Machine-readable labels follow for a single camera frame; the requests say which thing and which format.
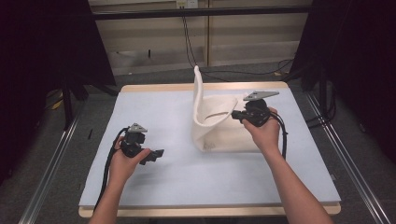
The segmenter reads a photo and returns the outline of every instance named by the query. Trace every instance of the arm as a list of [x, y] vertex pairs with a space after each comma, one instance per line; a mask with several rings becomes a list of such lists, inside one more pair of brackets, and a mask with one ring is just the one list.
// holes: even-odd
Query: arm
[[[122, 138], [119, 138], [115, 148], [120, 148]], [[121, 150], [117, 150], [114, 153], [110, 164], [107, 187], [90, 219], [90, 223], [116, 223], [123, 187], [128, 178], [134, 173], [136, 165], [145, 159], [149, 153], [150, 150], [148, 148], [145, 148], [133, 158], [126, 157]]]
[[268, 119], [260, 128], [245, 119], [243, 124], [268, 162], [289, 223], [332, 223], [323, 206], [280, 154], [277, 145], [279, 137], [277, 121]]

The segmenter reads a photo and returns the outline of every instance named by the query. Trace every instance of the metal frame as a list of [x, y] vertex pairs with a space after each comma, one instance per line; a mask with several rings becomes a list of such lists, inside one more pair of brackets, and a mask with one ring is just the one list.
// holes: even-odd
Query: metal frame
[[74, 117], [72, 123], [70, 124], [69, 129], [64, 131], [61, 140], [59, 141], [58, 146], [56, 147], [55, 152], [49, 162], [47, 170], [43, 174], [43, 177], [41, 178], [40, 183], [35, 190], [35, 194], [33, 195], [32, 199], [30, 200], [22, 214], [19, 222], [20, 224], [35, 223], [35, 219], [37, 218], [41, 206], [43, 205], [44, 200], [46, 199], [46, 196], [50, 190], [50, 184], [56, 175], [62, 157], [64, 156], [64, 153], [67, 150], [67, 146], [69, 145], [69, 142], [73, 136], [74, 130], [77, 127], [78, 119], [81, 115], [84, 104], [84, 101], [79, 102], [77, 114]]
[[344, 146], [337, 132], [332, 127], [330, 122], [328, 122], [326, 118], [323, 118], [323, 116], [321, 116], [321, 108], [318, 99], [314, 96], [312, 92], [307, 94], [307, 98], [315, 114], [318, 116], [318, 119], [322, 124], [323, 130], [326, 132], [329, 140], [332, 142], [332, 146], [334, 147], [335, 152], [340, 158], [340, 161], [343, 163], [346, 171], [349, 174], [349, 177], [351, 178], [353, 184], [361, 195], [361, 198], [363, 199], [364, 203], [372, 214], [375, 223], [390, 224], [391, 222], [387, 214], [385, 213], [381, 202], [375, 196], [374, 192], [371, 190], [370, 186], [361, 175], [361, 172], [359, 171], [355, 162], [350, 157], [349, 153], [347, 152], [347, 148]]
[[323, 9], [324, 9], [323, 7], [311, 7], [311, 6], [212, 7], [212, 8], [147, 10], [147, 11], [94, 12], [92, 13], [92, 15], [95, 20], [104, 21], [104, 20], [126, 20], [126, 19], [168, 18], [168, 17], [307, 13], [307, 12], [320, 11]]

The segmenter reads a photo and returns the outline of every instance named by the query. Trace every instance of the finger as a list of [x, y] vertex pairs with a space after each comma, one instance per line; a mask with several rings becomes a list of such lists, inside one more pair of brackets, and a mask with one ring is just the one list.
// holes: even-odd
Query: finger
[[116, 148], [120, 148], [120, 142], [121, 142], [123, 139], [124, 139], [124, 136], [120, 136], [119, 139], [117, 139], [117, 142], [116, 142], [116, 145], [115, 145]]
[[250, 133], [255, 133], [255, 130], [257, 129], [253, 124], [251, 124], [247, 119], [242, 119], [242, 123], [244, 124], [245, 128], [250, 132]]
[[151, 150], [149, 148], [145, 148], [134, 157], [134, 160], [142, 161], [149, 155], [150, 152], [151, 152]]
[[277, 114], [277, 110], [271, 106], [268, 106], [268, 109], [270, 109], [271, 112], [276, 113]]

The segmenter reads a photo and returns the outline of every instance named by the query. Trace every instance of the wrist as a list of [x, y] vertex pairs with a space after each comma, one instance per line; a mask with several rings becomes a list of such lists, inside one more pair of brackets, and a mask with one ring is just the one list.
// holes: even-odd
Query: wrist
[[278, 158], [283, 159], [278, 146], [272, 146], [267, 147], [266, 149], [262, 149], [262, 155], [267, 161], [275, 160]]
[[107, 189], [123, 190], [126, 181], [108, 180]]

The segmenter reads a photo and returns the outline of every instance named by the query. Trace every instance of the black cable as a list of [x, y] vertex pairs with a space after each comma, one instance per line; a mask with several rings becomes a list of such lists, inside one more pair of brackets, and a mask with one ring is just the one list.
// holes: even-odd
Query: black cable
[[276, 121], [279, 123], [280, 128], [282, 129], [282, 138], [283, 138], [283, 145], [282, 145], [282, 157], [283, 159], [286, 159], [286, 150], [287, 150], [287, 143], [288, 143], [288, 133], [286, 132], [286, 126], [285, 126], [285, 122], [283, 121], [283, 119], [274, 112], [271, 112], [271, 117], [276, 119]]
[[95, 211], [96, 206], [99, 204], [100, 200], [102, 199], [103, 193], [105, 192], [106, 186], [107, 186], [107, 177], [108, 177], [108, 169], [110, 168], [110, 163], [111, 163], [111, 159], [113, 159], [113, 155], [116, 152], [116, 149], [114, 148], [114, 146], [116, 145], [117, 141], [119, 140], [120, 135], [123, 132], [128, 131], [128, 128], [123, 128], [118, 134], [116, 139], [114, 139], [113, 142], [113, 146], [111, 147], [110, 151], [108, 152], [108, 156], [107, 156], [107, 161], [106, 161], [106, 165], [105, 165], [105, 171], [103, 173], [103, 182], [102, 182], [102, 188], [100, 190], [100, 194], [98, 197], [98, 201], [96, 202], [95, 207], [93, 208], [93, 211]]
[[315, 116], [312, 119], [306, 119], [305, 120], [306, 123], [315, 121], [317, 119], [323, 119], [323, 121], [321, 121], [320, 123], [308, 126], [309, 129], [319, 127], [323, 123], [328, 123], [328, 122], [330, 122], [330, 121], [332, 121], [334, 119], [336, 111], [337, 111], [335, 97], [336, 97], [336, 90], [335, 90], [335, 87], [332, 86], [332, 98], [331, 98], [331, 101], [330, 101], [329, 109], [327, 110], [327, 114], [326, 115], [318, 115], [318, 116]]
[[[192, 52], [192, 46], [191, 46], [191, 41], [190, 41], [190, 35], [189, 35], [189, 27], [187, 26], [187, 21], [185, 17], [182, 17], [183, 20], [183, 27], [184, 27], [184, 39], [185, 39], [185, 43], [186, 43], [186, 54], [187, 54], [187, 59], [189, 60], [189, 64], [192, 68], [194, 68], [194, 65], [192, 65], [191, 59], [190, 59], [190, 54], [189, 54], [189, 48], [190, 48], [190, 53], [191, 56], [193, 58], [193, 61], [195, 63], [195, 65], [197, 65], [197, 62], [195, 60], [195, 56], [194, 53]], [[269, 74], [273, 74], [274, 72], [277, 71], [281, 71], [282, 68], [286, 67], [289, 63], [291, 63], [294, 59], [287, 59], [287, 60], [282, 60], [280, 62], [278, 62], [277, 64], [277, 69], [271, 72], [266, 72], [266, 73], [249, 73], [249, 72], [239, 72], [239, 71], [202, 71], [202, 69], [200, 68], [200, 72], [201, 74], [207, 76], [207, 77], [211, 77], [220, 81], [224, 81], [224, 82], [230, 82], [229, 80], [220, 78], [220, 77], [212, 77], [210, 75], [208, 75], [207, 73], [221, 73], [221, 72], [227, 72], [227, 73], [239, 73], [239, 74], [247, 74], [247, 75], [257, 75], [257, 76], [262, 76], [262, 75], [269, 75]], [[280, 67], [280, 64], [288, 61], [287, 63], [285, 63], [283, 66]]]
[[289, 60], [289, 62], [285, 63], [281, 67], [278, 67], [276, 70], [273, 70], [273, 71], [270, 71], [270, 72], [265, 72], [265, 73], [249, 73], [249, 72], [229, 71], [229, 70], [205, 71], [205, 72], [206, 73], [237, 73], [237, 74], [247, 74], [247, 75], [253, 75], [253, 76], [264, 76], [264, 75], [270, 75], [270, 74], [273, 74], [275, 72], [280, 71], [282, 68], [286, 67], [289, 63], [291, 63], [293, 61], [293, 59], [288, 59], [288, 60]]
[[314, 64], [314, 60], [309, 60], [308, 63], [306, 63], [304, 66], [301, 66], [300, 68], [290, 72], [287, 76], [282, 77], [280, 81], [289, 82], [293, 79], [301, 77], [303, 75], [303, 72], [306, 71], [308, 68], [314, 66]]
[[[192, 65], [191, 60], [190, 60], [189, 47], [190, 47], [190, 53], [192, 55], [192, 58], [194, 59], [195, 65], [197, 65], [197, 62], [195, 61], [195, 56], [194, 56], [194, 53], [192, 52], [192, 46], [191, 46], [190, 35], [189, 35], [189, 27], [187, 26], [186, 18], [182, 17], [182, 19], [183, 19], [183, 26], [184, 26], [184, 38], [185, 38], [185, 42], [186, 42], [187, 59], [189, 60], [190, 66], [192, 68], [194, 68], [194, 65]], [[220, 81], [224, 81], [224, 82], [229, 82], [226, 79], [222, 79], [222, 78], [219, 78], [219, 77], [212, 77], [212, 76], [208, 75], [207, 73], [201, 71], [201, 69], [200, 69], [200, 72], [204, 76], [211, 77], [211, 78], [214, 78], [214, 79], [217, 79], [217, 80], [220, 80]]]
[[194, 65], [192, 65], [191, 60], [190, 60], [190, 54], [189, 54], [189, 45], [190, 45], [190, 52], [191, 52], [191, 56], [194, 59], [195, 65], [197, 64], [197, 62], [195, 61], [195, 57], [194, 57], [194, 53], [192, 52], [192, 47], [191, 47], [191, 42], [190, 42], [190, 36], [189, 36], [189, 28], [187, 26], [187, 21], [185, 17], [182, 17], [183, 20], [183, 26], [184, 26], [184, 39], [186, 42], [186, 53], [187, 53], [187, 59], [189, 60], [189, 64], [190, 66], [193, 68]]

